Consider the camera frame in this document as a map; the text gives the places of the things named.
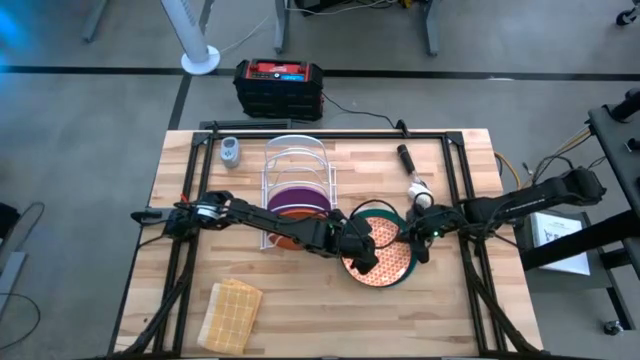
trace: red patterned plate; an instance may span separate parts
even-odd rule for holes
[[[382,210],[366,210],[361,216],[365,217],[372,231],[370,236],[376,246],[388,244],[396,236],[398,226],[389,219],[383,217],[367,217],[366,213],[379,213]],[[409,271],[411,265],[411,248],[407,243],[394,242],[384,249],[376,249],[376,256],[380,260],[368,274],[362,275],[357,269],[351,268],[353,259],[342,258],[342,262],[351,276],[359,282],[375,287],[385,287],[394,285],[403,280],[403,276]]]

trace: black floor stripe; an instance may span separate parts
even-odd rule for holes
[[[187,95],[189,94],[189,86],[191,85],[191,75],[185,75],[182,77],[180,87],[178,88],[178,94],[176,95],[176,101],[173,103],[173,110],[171,111],[171,118],[169,118],[169,126],[167,130],[178,130],[180,126],[180,119],[182,118],[182,111],[184,110],[184,104],[187,101]]]
[[[82,66],[8,66],[0,72],[9,74],[73,75],[184,75],[180,68],[82,67]]]
[[[185,75],[181,68],[75,67],[75,66],[8,66],[1,70],[12,74],[76,74],[76,75]],[[235,69],[218,68],[206,76],[233,76]],[[325,69],[325,77],[448,79],[448,80],[538,80],[538,81],[640,81],[640,74],[595,73],[526,73],[468,71],[399,71]]]

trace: orange plate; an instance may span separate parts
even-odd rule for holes
[[[294,209],[289,209],[286,211],[283,211],[280,215],[284,215],[284,216],[288,216],[294,219],[303,219],[308,217],[309,215],[315,214],[317,212],[317,210],[312,210],[312,209],[308,209],[308,208],[294,208]],[[314,217],[318,217],[318,218],[324,218],[324,215],[322,214],[317,214]],[[291,238],[288,237],[284,237],[284,236],[280,236],[277,234],[271,234],[269,235],[269,241],[271,241],[273,244],[276,244],[277,247],[281,247],[283,249],[287,249],[287,250],[302,250],[302,246],[296,244],[293,242],[293,240]]]
[[[366,220],[371,225],[370,236],[377,247],[388,244],[398,231],[398,226],[391,220],[381,217],[368,217]],[[367,275],[362,275],[357,269],[351,268],[353,259],[342,258],[342,262],[356,280],[376,287],[396,283],[408,271],[411,264],[411,248],[406,243],[395,242],[384,249],[376,249],[376,256],[380,262]]]

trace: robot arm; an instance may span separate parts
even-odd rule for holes
[[[309,216],[296,220],[236,199],[228,191],[212,191],[189,208],[173,210],[169,219],[164,233],[174,238],[194,227],[219,231],[244,224],[291,238],[306,251],[325,258],[351,258],[352,266],[361,274],[378,264],[375,243],[369,236],[371,226],[359,216],[347,219],[337,209],[328,211],[326,218]]]
[[[402,234],[400,241],[409,243],[418,260],[426,263],[433,240],[448,232],[463,231],[484,240],[487,232],[508,220],[559,204],[595,205],[605,192],[592,171],[579,167],[538,185],[496,198],[469,199],[455,207],[435,205],[424,208],[414,204],[407,212],[409,229]]]

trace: table leg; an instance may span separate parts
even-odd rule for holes
[[[0,276],[1,293],[11,293],[26,257],[27,255],[23,252],[12,252],[9,255],[9,260],[7,260],[4,269],[2,269],[2,276]],[[8,300],[9,296],[0,296],[0,317],[2,317],[2,312]]]
[[[106,6],[107,0],[97,0],[96,4],[91,9],[89,17],[87,17],[87,20],[84,23],[84,28],[82,29],[82,38],[84,41],[88,43],[93,42],[93,38],[96,35],[96,29],[98,28],[100,19],[102,19],[102,13]]]
[[[598,253],[600,256],[604,254],[604,250],[598,249]],[[609,299],[611,300],[611,304],[613,305],[613,310],[616,312],[616,316],[618,317],[618,321],[620,323],[620,327],[623,330],[635,330],[636,325],[633,322],[633,318],[629,313],[629,309],[627,308],[627,304],[624,302],[622,298],[622,293],[620,292],[620,287],[618,286],[618,282],[615,277],[611,273],[611,271],[607,271],[607,276],[609,277],[609,281],[611,282],[611,286],[607,288],[607,294],[609,295]]]
[[[424,21],[427,32],[427,54],[437,56],[440,51],[438,43],[438,9],[441,0],[427,0],[424,5]]]
[[[288,0],[275,0],[276,1],[276,34],[273,44],[273,49],[277,54],[281,54],[284,48],[284,38],[287,33],[287,25],[289,22],[289,7]]]

